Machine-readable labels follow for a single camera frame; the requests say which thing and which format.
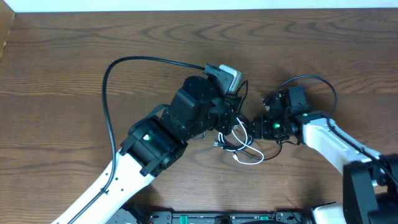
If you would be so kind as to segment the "black USB cable blue plug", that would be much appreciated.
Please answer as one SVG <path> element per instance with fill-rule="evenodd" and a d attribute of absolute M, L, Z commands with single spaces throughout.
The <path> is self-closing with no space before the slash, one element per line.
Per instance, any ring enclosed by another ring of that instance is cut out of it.
<path fill-rule="evenodd" d="M 282 146 L 283 146 L 282 141 L 276 141 L 276 143 L 279 145 L 279 150 L 277 151 L 277 153 L 274 154 L 273 156 L 266 157 L 263 152 L 261 152 L 258 149 L 251 146 L 254 143 L 254 137 L 248 131 L 248 127 L 244 123 L 241 123 L 240 127 L 244 131 L 245 140 L 244 141 L 240 140 L 240 138 L 238 138 L 237 135 L 235 135 L 234 131 L 232 131 L 233 136 L 241 143 L 241 145 L 240 146 L 225 146 L 224 147 L 225 150 L 232 152 L 232 156 L 233 156 L 234 160 L 236 160 L 240 164 L 250 166 L 250 165 L 256 165 L 256 164 L 260 164 L 261 162 L 271 160 L 280 154 L 280 152 L 282 150 Z M 252 154 L 249 154 L 248 152 L 246 152 L 246 149 L 251 149 L 255 153 L 259 154 L 260 157 L 253 156 Z M 238 157 L 238 153 L 252 159 L 253 162 L 240 161 L 239 157 Z"/>

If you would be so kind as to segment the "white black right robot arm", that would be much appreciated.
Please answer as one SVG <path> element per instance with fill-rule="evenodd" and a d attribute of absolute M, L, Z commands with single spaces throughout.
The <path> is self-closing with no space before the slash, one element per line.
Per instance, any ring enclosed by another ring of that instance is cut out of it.
<path fill-rule="evenodd" d="M 277 90 L 263 101 L 268 114 L 251 125 L 256 139 L 296 137 L 343 176 L 343 202 L 312 208 L 304 223 L 397 223 L 397 154 L 383 155 L 312 111 L 301 86 Z"/>

